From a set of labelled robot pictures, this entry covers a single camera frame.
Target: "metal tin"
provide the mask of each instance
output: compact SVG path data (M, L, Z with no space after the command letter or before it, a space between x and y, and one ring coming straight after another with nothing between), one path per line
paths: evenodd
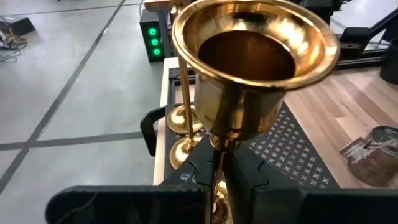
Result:
M378 126L366 138L368 149L391 138L398 141L397 128ZM360 181L372 186L388 187L398 173L398 148L380 147L358 163L348 162L348 167Z

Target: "floor tile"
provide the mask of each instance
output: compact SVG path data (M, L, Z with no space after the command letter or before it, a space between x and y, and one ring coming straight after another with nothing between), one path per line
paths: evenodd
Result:
M113 12L31 15L31 42L16 63L0 64L0 144L29 138Z
M91 7L117 6L120 2L121 0L2 0L0 1L0 14L27 14L86 9Z
M371 27L398 7L398 0L354 0L342 7L342 11L335 12L334 20L346 27ZM378 42L382 34L375 36L372 41Z
M19 150L0 151L0 177L6 172Z
M140 131L159 107L163 65L148 62L137 11L119 11L40 139Z
M152 185L153 171L143 139L32 149L0 195L0 220L44 223L48 200L62 189Z

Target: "black mat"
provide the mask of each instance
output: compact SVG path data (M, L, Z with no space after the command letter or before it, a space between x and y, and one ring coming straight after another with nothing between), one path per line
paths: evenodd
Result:
M172 108L172 105L167 105L166 114ZM169 128L166 133L165 177L167 178L174 171L169 159L171 147L182 136L175 134ZM205 134L208 134L208 131L204 129L196 133L197 136ZM337 182L285 103L282 104L277 121L268 133L243 144L265 159L268 164L281 171L281 175L287 175L301 185L322 188L338 187Z

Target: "black electronic device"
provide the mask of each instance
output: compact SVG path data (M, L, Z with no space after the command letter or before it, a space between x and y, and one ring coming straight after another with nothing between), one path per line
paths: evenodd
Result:
M215 154L207 136L157 187L65 189L47 205L47 222L210 224ZM301 189L246 147L225 159L235 224L396 221L392 206L398 201L396 190Z
M28 17L25 16L1 16L0 30L5 34L25 35L29 32L35 31L35 27Z
M159 62L164 59L162 45L162 34L159 29L159 22L156 19L156 13L142 10L141 21L142 37L144 38L145 48L147 50L149 62Z

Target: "green indicator light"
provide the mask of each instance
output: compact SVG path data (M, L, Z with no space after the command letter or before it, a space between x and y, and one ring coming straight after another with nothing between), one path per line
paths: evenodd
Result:
M156 33L157 33L157 30L156 30L155 28L150 28L150 29L148 30L148 34L149 34L149 35L156 35Z
M152 46L156 46L159 44L159 41L157 39L152 39L150 40L150 43L152 44Z
M154 55L156 55L156 56L160 55L160 50L159 49L155 49L154 50Z

